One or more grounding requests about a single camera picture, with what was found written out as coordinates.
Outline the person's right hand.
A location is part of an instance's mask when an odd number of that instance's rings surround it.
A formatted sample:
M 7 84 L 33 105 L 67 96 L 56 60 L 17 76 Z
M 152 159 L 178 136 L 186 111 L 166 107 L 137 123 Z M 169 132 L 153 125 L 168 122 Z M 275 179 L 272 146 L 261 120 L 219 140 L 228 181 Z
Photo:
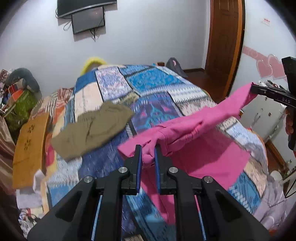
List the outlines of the person's right hand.
M 289 107 L 285 108 L 285 131 L 288 135 L 293 133 L 293 112 Z

